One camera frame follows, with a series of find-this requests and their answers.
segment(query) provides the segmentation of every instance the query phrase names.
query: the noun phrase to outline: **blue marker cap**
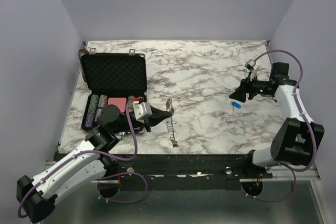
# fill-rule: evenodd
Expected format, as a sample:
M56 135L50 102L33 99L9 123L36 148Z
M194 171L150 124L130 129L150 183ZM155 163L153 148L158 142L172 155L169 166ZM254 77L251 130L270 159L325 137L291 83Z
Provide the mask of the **blue marker cap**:
M234 107L236 107L236 108L241 108L242 106L239 104L239 103L237 103L237 102L231 102L231 105L232 106L234 106Z

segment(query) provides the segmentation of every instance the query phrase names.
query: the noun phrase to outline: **marble tabletop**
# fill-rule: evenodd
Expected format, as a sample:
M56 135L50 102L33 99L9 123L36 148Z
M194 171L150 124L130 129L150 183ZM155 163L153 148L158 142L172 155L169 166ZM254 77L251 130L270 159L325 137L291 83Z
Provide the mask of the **marble tabletop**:
M264 41L90 41L87 49L146 55L148 101L165 110L172 98L175 114L173 147L165 122L138 135L141 154L238 154L270 145L282 124L280 108L261 96L233 110L228 96L244 77L244 64L266 51ZM258 79L269 76L270 62L261 58ZM80 130L89 89L79 75L62 133L59 153L71 152L85 138ZM133 153L125 136L111 153Z

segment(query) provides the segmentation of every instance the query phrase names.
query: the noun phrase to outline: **open case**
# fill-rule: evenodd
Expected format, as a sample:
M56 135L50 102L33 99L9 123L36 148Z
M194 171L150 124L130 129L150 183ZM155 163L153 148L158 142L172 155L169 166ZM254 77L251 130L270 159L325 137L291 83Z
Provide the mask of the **open case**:
M128 54L95 53L91 49L79 51L84 81L91 93L85 107L81 129L90 132L93 127L85 126L91 96L106 95L108 98L144 97L146 101L147 76L144 54L130 49Z

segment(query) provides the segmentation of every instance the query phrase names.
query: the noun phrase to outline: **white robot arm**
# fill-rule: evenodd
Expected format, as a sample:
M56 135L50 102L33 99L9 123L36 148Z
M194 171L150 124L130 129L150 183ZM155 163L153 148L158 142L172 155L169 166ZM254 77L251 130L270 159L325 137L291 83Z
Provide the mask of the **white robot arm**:
M248 61L245 67L250 71L248 77L241 80L240 86L229 98L246 102L246 94L249 95L249 100L258 94L273 97L279 103L284 119L271 146L253 151L252 163L259 167L280 162L307 167L313 164L324 128L315 124L307 114L301 101L298 83L288 77L289 65L282 62L273 63L268 81L258 80L258 66L254 60Z
M143 101L134 102L134 111L136 113L133 113L132 117L127 113L126 119L117 106L106 106L102 115L98 117L98 125L71 153L32 178L20 178L17 181L16 193L20 202L19 217L28 216L32 223L40 222L72 191L105 175L118 174L118 163L114 158L131 161L136 156L137 149L131 158L108 154L119 142L114 133L129 129L133 131L133 127L144 124L147 127L156 126L172 116L172 112L158 110ZM22 208L27 213L26 216L21 214Z

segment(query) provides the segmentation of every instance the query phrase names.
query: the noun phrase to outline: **white wall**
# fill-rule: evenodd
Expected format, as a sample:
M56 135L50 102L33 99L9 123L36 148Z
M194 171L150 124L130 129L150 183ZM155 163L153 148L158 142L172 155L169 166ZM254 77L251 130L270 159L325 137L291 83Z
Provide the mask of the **white wall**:
M62 0L85 40L270 39L293 0Z
M0 223L16 216L16 181L56 150L82 46L61 0L0 0Z
M315 122L325 128L317 166L336 220L336 0L294 0L270 45L292 52L302 62L302 100ZM288 59L286 55L273 57L275 61ZM290 64L290 74L297 78L297 65Z

